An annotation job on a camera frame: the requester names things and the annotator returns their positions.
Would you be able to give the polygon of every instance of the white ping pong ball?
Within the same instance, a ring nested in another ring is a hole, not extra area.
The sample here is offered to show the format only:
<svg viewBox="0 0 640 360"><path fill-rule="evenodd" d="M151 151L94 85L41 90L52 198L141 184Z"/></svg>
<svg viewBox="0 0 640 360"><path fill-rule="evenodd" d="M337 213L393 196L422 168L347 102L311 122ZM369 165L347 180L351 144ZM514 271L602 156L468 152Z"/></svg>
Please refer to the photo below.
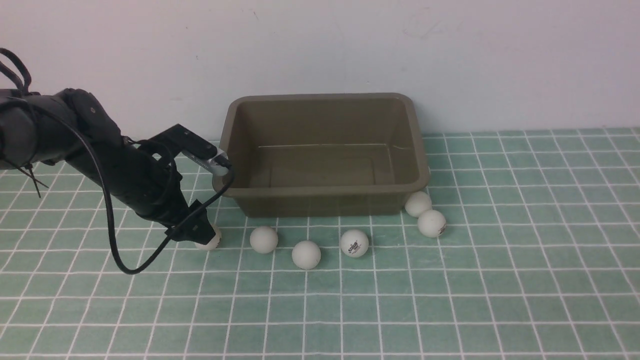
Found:
<svg viewBox="0 0 640 360"><path fill-rule="evenodd" d="M363 256L368 248L369 238L358 229L348 230L340 237L340 249L351 258Z"/></svg>
<svg viewBox="0 0 640 360"><path fill-rule="evenodd" d="M437 210L427 210L418 218L418 230L428 238L437 238L446 228L447 221Z"/></svg>
<svg viewBox="0 0 640 360"><path fill-rule="evenodd" d="M409 199L404 204L404 209L407 214L417 218L423 212L431 210L431 198L427 193L415 192L409 196Z"/></svg>

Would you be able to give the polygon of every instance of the white grout line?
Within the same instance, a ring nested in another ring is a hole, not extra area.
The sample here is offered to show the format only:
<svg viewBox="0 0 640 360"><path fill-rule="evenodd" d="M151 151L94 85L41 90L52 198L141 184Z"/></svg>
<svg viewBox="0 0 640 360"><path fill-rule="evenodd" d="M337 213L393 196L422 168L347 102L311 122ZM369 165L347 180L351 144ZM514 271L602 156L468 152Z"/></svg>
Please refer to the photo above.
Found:
<svg viewBox="0 0 640 360"><path fill-rule="evenodd" d="M378 341L380 342L380 359L385 360L385 349L382 344L382 319L380 318L380 293L378 291L378 271L376 269L376 247L373 239L373 220L369 215L369 230L371 231L371 261L373 266L373 286L376 294L376 316L378 319Z"/></svg>

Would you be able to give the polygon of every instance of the tiled floor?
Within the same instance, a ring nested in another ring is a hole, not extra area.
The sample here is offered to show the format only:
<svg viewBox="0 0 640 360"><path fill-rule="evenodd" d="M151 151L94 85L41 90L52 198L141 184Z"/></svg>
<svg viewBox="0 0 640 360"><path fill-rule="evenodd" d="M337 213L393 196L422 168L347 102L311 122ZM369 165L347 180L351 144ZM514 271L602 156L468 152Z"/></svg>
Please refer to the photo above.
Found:
<svg viewBox="0 0 640 360"><path fill-rule="evenodd" d="M38 165L38 199L0 175L0 359L640 359L640 130L508 131L425 137L428 192L449 228L421 236L406 215L247 219L209 212L212 252L171 244L148 271L109 256L102 195L68 165ZM179 159L188 198L211 176ZM160 227L119 204L125 261ZM252 227L280 234L256 254ZM372 234L360 259L339 234ZM291 248L323 251L297 270Z"/></svg>

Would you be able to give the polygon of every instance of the black cable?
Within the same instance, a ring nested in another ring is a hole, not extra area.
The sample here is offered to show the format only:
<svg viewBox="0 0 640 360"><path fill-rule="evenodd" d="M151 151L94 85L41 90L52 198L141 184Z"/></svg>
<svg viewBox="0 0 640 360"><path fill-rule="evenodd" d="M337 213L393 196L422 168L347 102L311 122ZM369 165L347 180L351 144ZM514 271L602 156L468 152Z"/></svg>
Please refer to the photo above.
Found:
<svg viewBox="0 0 640 360"><path fill-rule="evenodd" d="M173 235L175 235L186 222L202 214L209 205L213 204L216 200L218 200L222 196L222 194L225 193L225 191L227 191L231 187L231 184L234 182L234 179L236 178L234 169L231 166L231 164L227 161L224 161L223 163L221 163L220 165L225 166L229 169L229 181L223 186L223 188L220 189L220 191L218 191L215 195L210 197L209 200L205 201L204 203L202 203L202 205L197 207L192 213L190 213L187 217L185 217L180 223L174 226L172 230L169 232L169 234L167 234L166 238L162 241L162 243L160 243L160 246L158 246L158 248L153 252L153 254L151 254L151 256L149 256L149 258L142 265L140 265L138 268L130 269L124 265L124 263L122 262L122 258L120 257L120 252L118 251L118 244L116 242L116 234L115 234L115 220L113 216L113 205L111 203L111 193L109 192L109 188L104 181L104 171L102 169L102 164L100 163L100 160L98 159L98 156L96 155L89 141L86 139L84 135L82 135L73 126L67 124L64 120L59 118L59 116L57 116L56 114L50 112L45 108L30 104L22 99L8 101L4 103L2 106L0 106L0 108L4 108L9 104L12 104L13 106L19 106L21 108L24 108L26 106L31 109L36 109L40 113L47 115L48 117L52 118L53 120L55 120L56 122L60 123L62 126L67 128L69 131L71 131L76 136L76 138L80 140L84 148L87 150L87 152L89 153L89 156L91 157L91 160L93 161L93 164L95 165L95 169L98 173L98 178L100 179L100 185L102 187L102 194L104 196L104 206L106 208L106 213L107 213L107 232L109 236L109 247L111 248L113 259L116 265L118 266L118 268L123 273L128 275L139 274L140 272L144 271L144 269L146 269L149 265L151 265L151 263L153 263L154 260L156 260L158 255L160 255L160 252L162 252L162 250L164 250L167 244L169 244L169 241L171 240Z"/></svg>

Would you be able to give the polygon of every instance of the green tile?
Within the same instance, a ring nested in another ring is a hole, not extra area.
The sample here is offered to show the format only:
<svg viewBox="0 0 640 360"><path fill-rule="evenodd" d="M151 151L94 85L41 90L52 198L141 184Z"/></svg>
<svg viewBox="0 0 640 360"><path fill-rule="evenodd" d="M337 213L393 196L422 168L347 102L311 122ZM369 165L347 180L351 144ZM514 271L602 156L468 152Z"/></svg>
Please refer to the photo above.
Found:
<svg viewBox="0 0 640 360"><path fill-rule="evenodd" d="M480 168L477 156L450 154L451 166L454 169L477 169Z"/></svg>
<svg viewBox="0 0 640 360"><path fill-rule="evenodd" d="M163 299L157 322L159 323L189 323L195 309L195 298L167 298Z"/></svg>
<svg viewBox="0 0 640 360"><path fill-rule="evenodd" d="M433 204L438 205L455 205L460 204L458 190L455 188L432 188L429 190L429 196Z"/></svg>
<svg viewBox="0 0 640 360"><path fill-rule="evenodd" d="M538 162L533 153L530 152L512 152L507 154L509 163L512 168L538 168Z"/></svg>
<svg viewBox="0 0 640 360"><path fill-rule="evenodd" d="M515 169L513 175L516 177L518 185L544 185L545 178L542 176L542 172L537 168L532 169Z"/></svg>
<svg viewBox="0 0 640 360"><path fill-rule="evenodd" d="M527 294L557 293L556 284L548 270L525 270L518 273L522 288Z"/></svg>
<svg viewBox="0 0 640 360"><path fill-rule="evenodd" d="M453 172L450 170L431 170L431 179L429 180L429 186L454 186L456 180L453 178Z"/></svg>
<svg viewBox="0 0 640 360"><path fill-rule="evenodd" d="M374 293L373 272L343 270L342 291L347 294Z"/></svg>
<svg viewBox="0 0 640 360"><path fill-rule="evenodd" d="M547 247L547 259L552 268L580 268L582 262L573 247Z"/></svg>
<svg viewBox="0 0 640 360"><path fill-rule="evenodd" d="M597 225L571 225L569 227L575 242L583 245L606 243L604 235Z"/></svg>
<svg viewBox="0 0 640 360"><path fill-rule="evenodd" d="M560 204L584 204L585 200L578 186L553 186L551 192Z"/></svg>
<svg viewBox="0 0 640 360"><path fill-rule="evenodd" d="M445 211L442 214L447 219L447 221L449 221L449 225L447 225L447 230L444 232L444 234L442 234L442 235L440 235L438 237L440 239L440 242L441 243L445 243L447 245L470 245L471 246L471 237L469 237L469 231L468 231L467 227L466 226L451 225L451 224L456 224L456 223L452 223L451 222L452 217L449 216L449 213ZM416 244L416 245L432 245L432 244L434 244L431 241L432 240L422 236L422 241L420 243Z"/></svg>
<svg viewBox="0 0 640 360"><path fill-rule="evenodd" d="M401 226L374 226L373 241L377 246L404 245L404 233Z"/></svg>
<svg viewBox="0 0 640 360"><path fill-rule="evenodd" d="M305 352L340 352L340 325L310 323L305 330Z"/></svg>
<svg viewBox="0 0 640 360"><path fill-rule="evenodd" d="M460 198L465 205L491 204L491 197L486 188L459 188Z"/></svg>
<svg viewBox="0 0 640 360"><path fill-rule="evenodd" d="M378 293L380 294L411 293L409 271L378 271L376 276L378 278Z"/></svg>
<svg viewBox="0 0 640 360"><path fill-rule="evenodd" d="M258 274L261 281L268 281L266 278L268 274ZM233 272L222 273L206 273L202 278L202 289L200 294L202 295L228 295L233 294L236 286L236 274Z"/></svg>
<svg viewBox="0 0 640 360"><path fill-rule="evenodd" d="M151 326L120 326L113 338L110 352L143 353L151 336Z"/></svg>
<svg viewBox="0 0 640 360"><path fill-rule="evenodd" d="M453 247L442 249L445 266L450 269L476 269L476 253L471 247Z"/></svg>
<svg viewBox="0 0 640 360"><path fill-rule="evenodd" d="M567 165L571 167L595 167L596 163L588 152L569 152L564 154Z"/></svg>
<svg viewBox="0 0 640 360"><path fill-rule="evenodd" d="M563 155L559 153L537 153L536 158L542 168L565 168L567 167Z"/></svg>
<svg viewBox="0 0 640 360"><path fill-rule="evenodd" d="M504 225L504 236L510 245L537 245L538 237L533 226Z"/></svg>
<svg viewBox="0 0 640 360"><path fill-rule="evenodd" d="M483 271L484 283L489 294L522 293L518 278L514 272Z"/></svg>
<svg viewBox="0 0 640 360"><path fill-rule="evenodd" d="M602 173L610 184L635 184L633 174L627 168L603 168Z"/></svg>
<svg viewBox="0 0 640 360"><path fill-rule="evenodd" d="M0 338L0 348L4 354L27 354L39 332L38 327L7 326Z"/></svg>
<svg viewBox="0 0 640 360"><path fill-rule="evenodd" d="M407 267L404 248L377 248L375 254L377 269L405 269Z"/></svg>
<svg viewBox="0 0 640 360"><path fill-rule="evenodd" d="M558 285L562 293L593 293L589 274L582 270L555 271Z"/></svg>
<svg viewBox="0 0 640 360"><path fill-rule="evenodd" d="M217 353L225 348L227 326L196 325L191 331L187 351L189 353Z"/></svg>
<svg viewBox="0 0 640 360"><path fill-rule="evenodd" d="M448 155L438 155L427 153L429 168L431 170L446 170L451 168L451 162Z"/></svg>
<svg viewBox="0 0 640 360"><path fill-rule="evenodd" d="M498 218L493 206L467 206L465 207L467 220L470 224L497 224Z"/></svg>
<svg viewBox="0 0 640 360"><path fill-rule="evenodd" d="M599 293L628 293L632 291L624 275L618 270L592 270L590 274Z"/></svg>
<svg viewBox="0 0 640 360"><path fill-rule="evenodd" d="M447 279L452 294L484 293L480 272L447 270Z"/></svg>
<svg viewBox="0 0 640 360"><path fill-rule="evenodd" d="M531 316L537 322L568 321L564 305L559 297L527 297Z"/></svg>
<svg viewBox="0 0 640 360"><path fill-rule="evenodd" d="M498 138L475 138L477 152L503 152Z"/></svg>
<svg viewBox="0 0 640 360"><path fill-rule="evenodd" d="M518 188L491 188L491 196L496 204L522 204Z"/></svg>
<svg viewBox="0 0 640 360"><path fill-rule="evenodd" d="M492 297L491 307L497 322L528 322L527 304L521 297Z"/></svg>
<svg viewBox="0 0 640 360"><path fill-rule="evenodd" d="M620 152L625 163L630 167L640 166L640 152L638 151L622 151Z"/></svg>
<svg viewBox="0 0 640 360"><path fill-rule="evenodd" d="M472 225L468 228L476 245L504 245L506 243L502 230L497 225Z"/></svg>
<svg viewBox="0 0 640 360"><path fill-rule="evenodd" d="M447 154L447 144L443 138L427 138L422 142L427 154Z"/></svg>
<svg viewBox="0 0 640 360"><path fill-rule="evenodd" d="M416 294L446 294L448 292L444 271L412 270L412 279L413 290Z"/></svg>
<svg viewBox="0 0 640 360"><path fill-rule="evenodd" d="M460 340L465 352L499 352L498 339L491 325L460 325Z"/></svg>
<svg viewBox="0 0 640 360"><path fill-rule="evenodd" d="M240 250L220 249L210 251L205 270L237 270L239 260Z"/></svg>
<svg viewBox="0 0 640 360"><path fill-rule="evenodd" d="M624 223L628 222L620 205L594 204L591 209L599 222Z"/></svg>
<svg viewBox="0 0 640 360"><path fill-rule="evenodd" d="M629 216L629 219L631 219L632 222L640 222L640 205L627 204L623 205L622 207L625 209L627 215Z"/></svg>
<svg viewBox="0 0 640 360"><path fill-rule="evenodd" d="M614 146L620 151L638 151L640 150L640 141L635 136L616 136L611 138Z"/></svg>
<svg viewBox="0 0 640 360"><path fill-rule="evenodd" d="M118 278L108 279L105 285L106 291L118 291L123 288L125 281L118 274ZM169 274L166 283L165 295L196 295L200 287L202 274Z"/></svg>
<svg viewBox="0 0 640 360"><path fill-rule="evenodd" d="M516 268L547 268L547 260L542 248L514 247L511 256Z"/></svg>
<svg viewBox="0 0 640 360"><path fill-rule="evenodd" d="M160 306L159 298L127 299L120 323L153 323L156 320L158 306Z"/></svg>
<svg viewBox="0 0 640 360"><path fill-rule="evenodd" d="M114 330L113 326L80 326L71 351L78 354L105 353Z"/></svg>
<svg viewBox="0 0 640 360"><path fill-rule="evenodd" d="M156 326L151 339L150 353L172 353L184 351L189 338L189 326Z"/></svg>
<svg viewBox="0 0 640 360"><path fill-rule="evenodd" d="M239 297L234 302L231 321L234 323L265 322L267 318L267 297Z"/></svg>
<svg viewBox="0 0 640 360"><path fill-rule="evenodd" d="M564 225L537 225L540 241L545 245L571 244L572 238Z"/></svg>
<svg viewBox="0 0 640 360"><path fill-rule="evenodd" d="M284 307L286 301L281 301L278 306L274 302L276 297L271 298L271 311L269 319L274 318L301 318L298 307L293 304L290 308ZM340 297L338 295L307 295L307 321L308 322L339 322L340 321Z"/></svg>
<svg viewBox="0 0 640 360"><path fill-rule="evenodd" d="M537 325L542 350L546 352L580 352L571 325Z"/></svg>
<svg viewBox="0 0 640 360"><path fill-rule="evenodd" d="M302 352L303 326L270 325L267 332L267 352L300 353Z"/></svg>
<svg viewBox="0 0 640 360"><path fill-rule="evenodd" d="M595 296L565 297L564 301L574 322L607 321L607 315Z"/></svg>
<svg viewBox="0 0 640 360"><path fill-rule="evenodd" d="M123 299L91 299L84 323L117 323Z"/></svg>
<svg viewBox="0 0 640 360"><path fill-rule="evenodd" d="M6 272L32 272L38 266L43 255L44 252L14 252L3 270Z"/></svg>
<svg viewBox="0 0 640 360"><path fill-rule="evenodd" d="M538 352L538 340L531 325L498 325L498 333L505 352Z"/></svg>
<svg viewBox="0 0 640 360"><path fill-rule="evenodd" d="M562 151L586 151L587 148L582 143L582 139L574 136L557 137L556 141Z"/></svg>
<svg viewBox="0 0 640 360"><path fill-rule="evenodd" d="M618 262L609 247L581 247L580 254L588 268L618 267Z"/></svg>
<svg viewBox="0 0 640 360"><path fill-rule="evenodd" d="M556 205L529 205L527 209L534 224L562 223L562 217Z"/></svg>
<svg viewBox="0 0 640 360"><path fill-rule="evenodd" d="M586 352L615 352L621 350L610 325L577 324L575 330L578 332Z"/></svg>
<svg viewBox="0 0 640 360"><path fill-rule="evenodd" d="M479 154L483 168L509 168L509 162L504 154Z"/></svg>
<svg viewBox="0 0 640 360"><path fill-rule="evenodd" d="M125 274L102 274L95 289L95 296L126 296L131 276Z"/></svg>
<svg viewBox="0 0 640 360"><path fill-rule="evenodd" d="M409 296L384 296L378 299L381 322L414 322L413 299Z"/></svg>
<svg viewBox="0 0 640 360"><path fill-rule="evenodd" d="M420 322L452 322L453 313L449 297L415 297Z"/></svg>
<svg viewBox="0 0 640 360"><path fill-rule="evenodd" d="M342 331L345 352L380 351L377 325L344 325Z"/></svg>
<svg viewBox="0 0 640 360"><path fill-rule="evenodd" d="M474 153L474 141L471 138L446 138L447 153Z"/></svg>
<svg viewBox="0 0 640 360"><path fill-rule="evenodd" d="M604 136L585 137L584 143L591 151L615 150L613 144Z"/></svg>
<svg viewBox="0 0 640 360"><path fill-rule="evenodd" d="M565 168L546 168L543 170L549 185L574 185L572 173Z"/></svg>
<svg viewBox="0 0 640 360"><path fill-rule="evenodd" d="M42 328L33 352L64 354L69 351L75 335L76 327L45 326Z"/></svg>
<svg viewBox="0 0 640 360"><path fill-rule="evenodd" d="M458 334L453 325L420 325L425 352L459 352Z"/></svg>
<svg viewBox="0 0 640 360"><path fill-rule="evenodd" d="M415 325L382 325L381 332L385 352L420 352Z"/></svg>
<svg viewBox="0 0 640 360"><path fill-rule="evenodd" d="M595 222L586 205L560 205L559 207L567 224L590 224Z"/></svg>
<svg viewBox="0 0 640 360"><path fill-rule="evenodd" d="M526 138L501 138L500 141L506 152L531 151Z"/></svg>
<svg viewBox="0 0 640 360"><path fill-rule="evenodd" d="M453 308L459 322L491 322L491 311L483 297L454 297Z"/></svg>
<svg viewBox="0 0 640 360"><path fill-rule="evenodd" d="M616 330L627 351L640 350L640 343L637 340L637 335L640 334L640 327L637 324L619 324L616 325Z"/></svg>
<svg viewBox="0 0 640 360"><path fill-rule="evenodd" d="M486 183L489 186L510 186L516 185L514 175L510 170L485 170L484 176L486 177ZM458 178L458 186L462 186L460 179Z"/></svg>
<svg viewBox="0 0 640 360"><path fill-rule="evenodd" d="M40 324L44 323L51 307L51 299L22 299L18 305L12 324Z"/></svg>

